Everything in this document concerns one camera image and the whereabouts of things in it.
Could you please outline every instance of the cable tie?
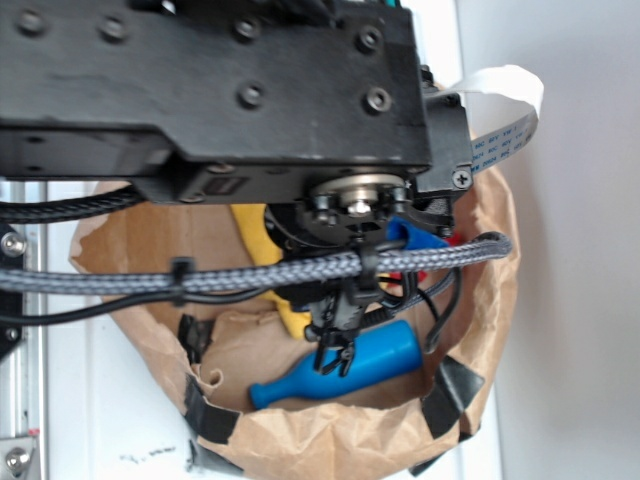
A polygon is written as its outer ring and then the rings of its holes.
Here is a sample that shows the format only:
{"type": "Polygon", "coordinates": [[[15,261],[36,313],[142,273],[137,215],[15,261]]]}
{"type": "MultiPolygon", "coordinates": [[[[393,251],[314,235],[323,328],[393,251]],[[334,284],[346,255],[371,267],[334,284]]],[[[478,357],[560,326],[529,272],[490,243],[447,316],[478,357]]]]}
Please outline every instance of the cable tie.
{"type": "Polygon", "coordinates": [[[196,271],[196,262],[192,257],[175,257],[171,259],[171,298],[173,306],[184,307],[184,297],[187,293],[184,286],[185,277],[196,271]]]}

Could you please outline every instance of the white wall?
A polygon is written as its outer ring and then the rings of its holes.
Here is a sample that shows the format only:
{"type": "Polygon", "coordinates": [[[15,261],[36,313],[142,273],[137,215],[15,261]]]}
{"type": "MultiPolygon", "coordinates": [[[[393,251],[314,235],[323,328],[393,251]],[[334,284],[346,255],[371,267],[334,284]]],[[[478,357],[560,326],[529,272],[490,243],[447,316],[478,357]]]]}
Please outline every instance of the white wall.
{"type": "Polygon", "coordinates": [[[516,63],[546,85],[536,137],[503,167],[523,247],[497,383],[504,478],[640,478],[640,3],[458,8],[466,73],[516,63]]]}

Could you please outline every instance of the wire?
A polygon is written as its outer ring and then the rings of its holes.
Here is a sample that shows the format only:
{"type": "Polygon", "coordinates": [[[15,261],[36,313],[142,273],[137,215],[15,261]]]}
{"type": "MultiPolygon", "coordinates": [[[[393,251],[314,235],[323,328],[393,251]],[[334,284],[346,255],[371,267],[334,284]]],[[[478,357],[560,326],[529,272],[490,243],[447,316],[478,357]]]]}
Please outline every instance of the wire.
{"type": "Polygon", "coordinates": [[[113,192],[56,202],[0,202],[0,222],[20,225],[68,222],[117,212],[144,201],[146,199],[129,185],[113,192]]]}
{"type": "MultiPolygon", "coordinates": [[[[505,235],[487,233],[457,247],[380,253],[377,271],[415,272],[462,267],[503,258],[511,248],[505,235]]],[[[346,252],[261,267],[186,273],[180,286],[185,293],[244,291],[357,277],[361,272],[358,254],[346,252]]],[[[176,279],[169,273],[80,275],[0,268],[0,285],[10,292],[131,295],[170,290],[175,283],[176,279]]]]}
{"type": "MultiPolygon", "coordinates": [[[[449,270],[447,274],[444,277],[442,277],[440,280],[438,280],[435,284],[433,284],[426,290],[423,290],[423,293],[429,297],[436,297],[440,295],[447,288],[449,288],[449,286],[453,283],[454,277],[455,277],[455,272],[453,270],[449,270]]],[[[396,278],[378,277],[378,279],[380,281],[387,282],[387,283],[400,283],[400,280],[396,278]]],[[[380,325],[381,323],[388,322],[389,320],[392,320],[399,313],[405,310],[408,310],[411,307],[415,307],[416,305],[418,305],[423,301],[424,299],[418,291],[417,295],[415,295],[413,298],[410,298],[409,300],[407,300],[407,302],[405,302],[404,304],[396,308],[384,308],[383,306],[383,308],[378,308],[376,310],[367,312],[364,314],[364,317],[362,318],[361,327],[363,329],[371,328],[371,327],[375,327],[376,325],[380,325]]]]}
{"type": "Polygon", "coordinates": [[[239,303],[250,300],[253,297],[268,292],[269,288],[255,288],[244,292],[226,293],[218,295],[207,295],[203,293],[186,293],[182,296],[182,301],[187,303],[200,303],[204,305],[222,305],[227,303],[239,303]]]}
{"type": "Polygon", "coordinates": [[[440,334],[444,329],[445,325],[454,310],[458,306],[460,302],[460,297],[462,295],[462,270],[460,268],[454,268],[454,281],[453,281],[453,294],[451,296],[451,300],[445,308],[444,312],[440,316],[439,319],[436,319],[436,323],[433,328],[427,334],[427,338],[425,340],[424,351],[427,354],[433,353],[438,346],[438,342],[440,341],[440,334]]]}
{"type": "Polygon", "coordinates": [[[142,293],[137,295],[129,295],[117,300],[95,305],[92,307],[81,308],[64,313],[56,313],[52,315],[7,315],[0,313],[0,325],[28,327],[39,325],[59,325],[62,323],[74,322],[85,318],[97,317],[105,315],[123,308],[144,305],[148,303],[158,302],[174,302],[174,303],[200,303],[207,305],[224,305],[229,303],[238,303],[249,300],[257,295],[264,293],[267,289],[247,290],[244,292],[228,293],[221,295],[206,294],[185,294],[176,295],[174,291],[159,291],[153,293],[142,293]]]}

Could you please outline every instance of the black zip tie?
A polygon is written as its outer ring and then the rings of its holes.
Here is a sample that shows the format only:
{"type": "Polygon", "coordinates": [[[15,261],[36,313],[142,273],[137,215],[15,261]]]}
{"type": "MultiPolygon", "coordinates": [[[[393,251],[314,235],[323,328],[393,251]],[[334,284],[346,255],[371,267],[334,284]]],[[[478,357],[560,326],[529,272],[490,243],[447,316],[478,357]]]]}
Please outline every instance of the black zip tie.
{"type": "Polygon", "coordinates": [[[184,307],[184,297],[187,290],[184,287],[185,277],[196,271],[196,262],[192,257],[176,257],[171,259],[171,297],[173,298],[173,306],[177,308],[184,307]]]}
{"type": "Polygon", "coordinates": [[[345,279],[345,291],[352,305],[369,305],[382,298],[378,285],[379,253],[375,247],[365,245],[354,249],[360,257],[362,270],[358,277],[345,279]]]}

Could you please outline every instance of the white surface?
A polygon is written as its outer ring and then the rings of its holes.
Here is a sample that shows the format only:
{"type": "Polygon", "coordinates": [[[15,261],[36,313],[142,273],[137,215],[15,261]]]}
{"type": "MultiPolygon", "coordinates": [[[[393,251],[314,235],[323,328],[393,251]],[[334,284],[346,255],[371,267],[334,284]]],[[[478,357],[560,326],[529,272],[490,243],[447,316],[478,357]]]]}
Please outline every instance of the white surface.
{"type": "Polygon", "coordinates": [[[517,63],[546,87],[535,138],[503,164],[523,247],[497,383],[505,479],[640,478],[640,4],[458,9],[466,71],[517,63]]]}
{"type": "MultiPolygon", "coordinates": [[[[429,45],[429,63],[437,78],[445,83],[459,80],[461,62],[454,2],[403,3],[415,4],[418,9],[417,17],[423,22],[419,28],[429,45]]],[[[52,199],[86,193],[81,184],[56,184],[51,188],[52,199]]],[[[50,270],[71,271],[66,255],[73,228],[69,223],[50,229],[50,270]]],[[[66,310],[83,302],[52,297],[50,306],[54,311],[66,310]]],[[[190,453],[184,420],[108,318],[52,328],[49,338],[49,455],[53,480],[236,478],[186,472],[190,453]],[[158,450],[162,453],[152,455],[158,450]]],[[[400,472],[391,478],[413,477],[400,472]]],[[[446,454],[420,478],[501,478],[493,400],[481,432],[446,454]]]]}

